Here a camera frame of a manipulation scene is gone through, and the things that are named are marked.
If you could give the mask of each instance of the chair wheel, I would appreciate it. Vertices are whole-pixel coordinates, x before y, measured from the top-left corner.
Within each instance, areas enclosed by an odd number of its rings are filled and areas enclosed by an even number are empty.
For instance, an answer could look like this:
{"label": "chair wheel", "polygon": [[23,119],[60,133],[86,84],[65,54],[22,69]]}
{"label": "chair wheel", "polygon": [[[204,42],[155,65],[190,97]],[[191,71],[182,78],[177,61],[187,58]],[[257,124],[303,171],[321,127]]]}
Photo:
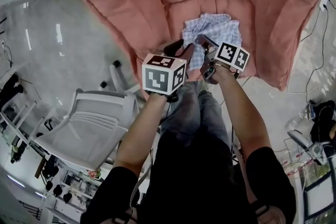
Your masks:
{"label": "chair wheel", "polygon": [[121,66],[121,62],[120,61],[114,61],[113,63],[112,63],[115,67],[120,67]]}
{"label": "chair wheel", "polygon": [[104,89],[107,86],[107,82],[103,81],[102,83],[100,83],[100,86]]}

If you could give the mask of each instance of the blue checkered cloth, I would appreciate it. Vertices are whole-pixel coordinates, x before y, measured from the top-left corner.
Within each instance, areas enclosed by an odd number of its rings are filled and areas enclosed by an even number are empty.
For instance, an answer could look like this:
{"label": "blue checkered cloth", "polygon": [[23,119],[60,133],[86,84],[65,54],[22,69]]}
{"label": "blue checkered cloth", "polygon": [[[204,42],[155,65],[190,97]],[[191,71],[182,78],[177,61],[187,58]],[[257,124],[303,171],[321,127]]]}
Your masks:
{"label": "blue checkered cloth", "polygon": [[231,20],[227,14],[201,14],[201,17],[185,22],[185,28],[182,31],[184,39],[183,47],[190,43],[195,44],[195,51],[191,57],[189,70],[199,69],[204,62],[205,50],[197,42],[197,36],[203,34],[217,43],[219,46],[225,42],[234,45],[240,45],[242,38],[239,32],[239,21]]}

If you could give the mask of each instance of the gray jeans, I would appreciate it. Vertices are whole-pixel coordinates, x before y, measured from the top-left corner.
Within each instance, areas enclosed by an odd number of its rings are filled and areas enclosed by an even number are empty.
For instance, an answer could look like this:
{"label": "gray jeans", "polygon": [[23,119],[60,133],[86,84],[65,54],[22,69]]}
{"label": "gray jeans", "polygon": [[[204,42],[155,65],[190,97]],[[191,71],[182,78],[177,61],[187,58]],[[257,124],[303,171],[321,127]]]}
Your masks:
{"label": "gray jeans", "polygon": [[194,135],[201,131],[225,142],[231,148],[221,106],[212,94],[202,90],[199,81],[187,82],[178,88],[178,101],[171,103],[168,118],[161,125],[161,134],[174,134],[185,146],[189,146]]}

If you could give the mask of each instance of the black t-shirt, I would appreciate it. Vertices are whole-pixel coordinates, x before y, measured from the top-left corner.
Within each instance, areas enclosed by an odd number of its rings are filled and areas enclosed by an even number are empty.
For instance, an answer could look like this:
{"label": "black t-shirt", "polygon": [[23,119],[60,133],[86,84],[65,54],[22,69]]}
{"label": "black t-shirt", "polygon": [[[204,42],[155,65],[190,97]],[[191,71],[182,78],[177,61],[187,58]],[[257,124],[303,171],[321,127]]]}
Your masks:
{"label": "black t-shirt", "polygon": [[[295,192],[272,149],[260,148],[246,162],[250,186],[259,201],[282,210],[287,223],[296,213]],[[120,217],[129,207],[138,178],[113,168],[99,187],[81,223]],[[235,181],[232,156],[221,140],[195,135],[184,147],[165,133],[158,145],[150,186],[138,205],[138,223],[257,223],[243,184]]]}

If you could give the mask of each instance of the floor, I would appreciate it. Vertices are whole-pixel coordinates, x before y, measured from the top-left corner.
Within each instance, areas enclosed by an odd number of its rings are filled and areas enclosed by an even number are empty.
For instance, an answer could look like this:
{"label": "floor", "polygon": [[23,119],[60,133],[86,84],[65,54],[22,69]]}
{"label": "floor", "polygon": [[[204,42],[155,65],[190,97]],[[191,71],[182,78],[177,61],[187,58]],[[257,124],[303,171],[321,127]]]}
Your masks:
{"label": "floor", "polygon": [[[324,66],[316,71],[308,85],[308,99],[328,100],[336,97],[336,10],[328,4],[328,29],[324,37]],[[318,15],[315,10],[302,37],[311,33]],[[77,88],[96,90],[101,81],[109,81],[109,66],[121,60],[123,72],[130,81],[129,64],[113,42],[106,28],[91,14],[82,0],[35,0],[27,5],[7,10],[0,25],[5,33],[0,36],[11,48],[13,62],[28,61],[20,69],[28,96],[41,101],[37,116],[52,110],[62,116],[68,109],[72,93]],[[285,148],[287,130],[304,122],[306,83],[316,67],[322,64],[322,36],[327,12],[320,14],[313,34],[299,47],[287,91],[280,92],[258,78],[251,78],[244,90],[265,120],[275,151]],[[0,75],[8,63],[0,55]],[[223,96],[215,88],[214,96],[222,103]],[[231,130],[225,103],[223,118]]]}

